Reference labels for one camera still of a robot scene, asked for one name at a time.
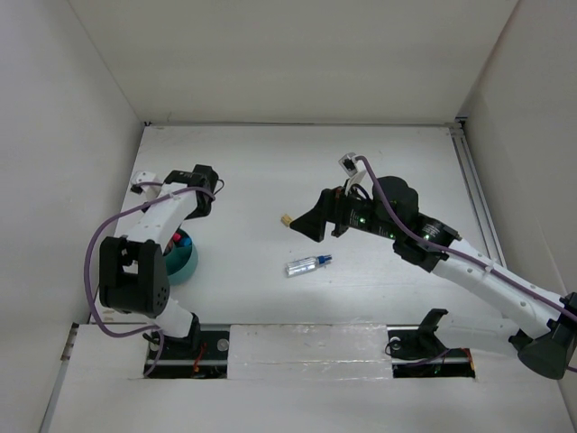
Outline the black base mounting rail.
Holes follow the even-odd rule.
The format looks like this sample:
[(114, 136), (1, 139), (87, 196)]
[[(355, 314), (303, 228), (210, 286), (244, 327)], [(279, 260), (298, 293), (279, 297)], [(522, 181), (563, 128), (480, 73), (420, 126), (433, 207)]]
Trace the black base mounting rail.
[(385, 381), (476, 376), (472, 354), (454, 349), (431, 358), (392, 357), (408, 329), (384, 325), (213, 325), (190, 355), (170, 341), (149, 341), (144, 364), (154, 379)]

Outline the black blue yellow marker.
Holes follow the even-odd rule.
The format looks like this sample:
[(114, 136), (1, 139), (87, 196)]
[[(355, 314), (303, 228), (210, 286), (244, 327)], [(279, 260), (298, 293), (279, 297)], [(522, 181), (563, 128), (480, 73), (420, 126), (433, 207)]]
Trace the black blue yellow marker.
[(192, 241), (190, 238), (186, 237), (186, 238), (181, 238), (179, 241), (179, 246), (180, 247), (189, 247), (192, 245)]

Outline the teal plastic cup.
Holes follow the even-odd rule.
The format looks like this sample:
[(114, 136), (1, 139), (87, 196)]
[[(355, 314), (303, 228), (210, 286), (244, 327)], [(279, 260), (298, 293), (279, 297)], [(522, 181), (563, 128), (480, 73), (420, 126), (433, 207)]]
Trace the teal plastic cup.
[(179, 243), (172, 241), (172, 238), (169, 241), (163, 257), (171, 286), (182, 285), (187, 282), (195, 273), (198, 265), (198, 252), (192, 237), (182, 229), (178, 229), (175, 233), (179, 233), (181, 238), (190, 238), (192, 245), (180, 247)]

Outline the small yellow eraser block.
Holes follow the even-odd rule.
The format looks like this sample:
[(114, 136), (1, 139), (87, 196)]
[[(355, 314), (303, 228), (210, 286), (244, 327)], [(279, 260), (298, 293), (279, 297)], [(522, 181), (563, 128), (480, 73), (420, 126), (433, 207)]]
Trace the small yellow eraser block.
[(292, 222), (292, 218), (289, 215), (283, 215), (280, 221), (283, 225), (289, 226)]

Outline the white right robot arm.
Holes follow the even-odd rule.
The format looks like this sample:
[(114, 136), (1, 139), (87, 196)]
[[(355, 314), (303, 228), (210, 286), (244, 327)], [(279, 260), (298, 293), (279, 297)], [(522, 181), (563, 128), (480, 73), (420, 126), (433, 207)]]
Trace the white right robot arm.
[(392, 357), (427, 361), (469, 347), (516, 357), (529, 370), (560, 380), (576, 349), (576, 296), (561, 297), (525, 281), (491, 261), (450, 226), (420, 213), (418, 194), (401, 178), (381, 177), (368, 198), (359, 185), (324, 189), (314, 207), (289, 228), (322, 242), (333, 224), (388, 238), (404, 261), (448, 280), (497, 309), (499, 319), (460, 317), (431, 309), (416, 328), (389, 338)]

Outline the clear blue-tipped pen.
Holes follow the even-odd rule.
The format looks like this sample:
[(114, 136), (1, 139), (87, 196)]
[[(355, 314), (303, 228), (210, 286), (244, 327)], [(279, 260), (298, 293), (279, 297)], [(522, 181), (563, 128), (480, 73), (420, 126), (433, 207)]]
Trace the clear blue-tipped pen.
[(285, 273), (288, 278), (300, 276), (310, 272), (314, 272), (317, 269), (327, 266), (333, 260), (331, 254), (310, 256), (303, 259), (298, 259), (296, 261), (287, 263), (285, 266)]

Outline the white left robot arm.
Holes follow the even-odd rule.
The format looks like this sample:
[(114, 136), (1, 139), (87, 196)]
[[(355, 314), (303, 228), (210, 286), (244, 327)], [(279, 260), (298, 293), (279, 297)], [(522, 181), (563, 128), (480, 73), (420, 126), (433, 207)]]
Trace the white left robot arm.
[(150, 171), (136, 172), (131, 191), (146, 196), (145, 211), (124, 234), (108, 236), (99, 246), (101, 305), (145, 316), (185, 358), (198, 352), (201, 336), (193, 329), (196, 316), (170, 295), (163, 254), (183, 222), (210, 214), (218, 181), (216, 171), (202, 164), (174, 170), (165, 180)]

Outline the aluminium rail right edge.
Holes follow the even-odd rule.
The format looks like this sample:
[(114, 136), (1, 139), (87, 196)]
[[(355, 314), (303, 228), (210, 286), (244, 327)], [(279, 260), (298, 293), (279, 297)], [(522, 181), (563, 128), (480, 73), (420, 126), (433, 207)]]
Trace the aluminium rail right edge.
[(473, 214), (477, 226), (481, 232), (483, 251), (489, 258), (495, 260), (503, 267), (507, 267), (505, 255), (503, 253), (496, 227), (492, 220), (487, 199), (481, 185), (479, 174), (476, 170), (472, 151), (467, 141), (465, 132), (466, 119), (457, 117), (447, 125), (453, 141), (453, 147), (459, 161), (463, 175), (465, 187), (472, 203)]

